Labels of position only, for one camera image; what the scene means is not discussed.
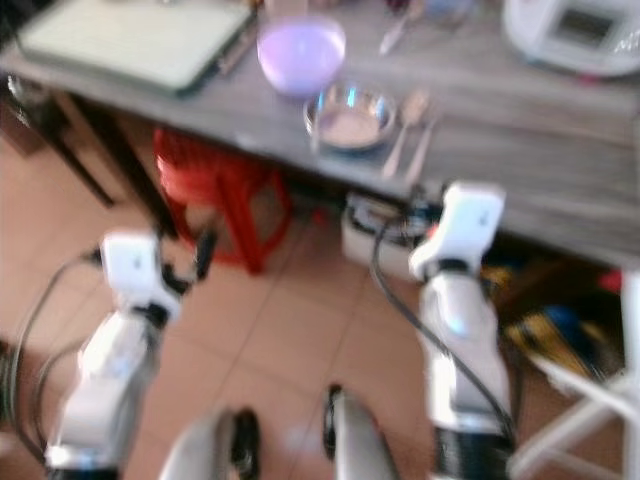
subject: purple bowl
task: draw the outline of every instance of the purple bowl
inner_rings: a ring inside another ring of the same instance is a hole
[[[295,17],[269,26],[258,40],[258,60],[280,93],[310,97],[334,80],[344,62],[342,27],[320,16]]]

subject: cutting board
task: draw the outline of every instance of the cutting board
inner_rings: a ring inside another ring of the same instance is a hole
[[[188,88],[253,18],[223,0],[63,0],[20,32],[26,55]]]

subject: red object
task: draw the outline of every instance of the red object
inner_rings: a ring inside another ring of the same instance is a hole
[[[316,208],[311,214],[311,221],[318,226],[324,227],[329,222],[329,216],[326,210]]]
[[[243,263],[249,273],[259,273],[291,220],[291,199],[278,172],[241,154],[170,130],[155,131],[154,151],[160,184],[180,239],[194,248],[196,239],[185,216],[188,205],[215,207],[224,216],[234,243],[233,252],[218,253],[216,260]],[[250,201],[268,183],[273,186],[284,215],[273,234],[260,243]]]
[[[600,278],[600,287],[612,293],[620,293],[622,290],[622,273],[613,270]]]
[[[600,77],[598,77],[597,75],[583,73],[582,75],[578,75],[578,83],[584,87],[595,87],[598,86],[601,82]]]
[[[436,234],[436,230],[438,230],[438,224],[435,223],[429,227],[427,230],[427,238],[431,238]]]

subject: white appliance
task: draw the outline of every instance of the white appliance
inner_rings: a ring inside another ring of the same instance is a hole
[[[399,213],[392,205],[350,193],[347,208],[342,215],[344,256],[368,267],[371,264],[376,232],[389,218],[396,217]],[[409,271],[409,255],[424,240],[427,230],[439,216],[439,211],[425,205],[414,209],[408,221],[389,228],[380,245],[382,271],[415,282],[415,277]]]
[[[640,0],[506,0],[503,24],[532,60],[604,77],[640,70]]]

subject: gray wooden tabletop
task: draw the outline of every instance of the gray wooden tabletop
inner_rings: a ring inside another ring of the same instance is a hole
[[[349,1],[327,13],[347,32],[343,78],[374,85],[398,103],[429,89],[444,113],[422,181],[490,180],[508,192],[506,231],[618,266],[640,267],[638,159],[633,119],[638,77],[580,82],[532,66],[484,11],[452,34],[428,22],[385,58],[378,55],[395,19],[382,0]],[[419,132],[407,140],[399,174],[379,169],[390,145],[353,158],[313,155],[302,102],[280,97],[260,71],[255,48],[226,78],[172,97],[108,74],[25,58],[12,46],[0,66],[33,80],[148,119],[276,159],[282,165],[404,198],[404,171]]]

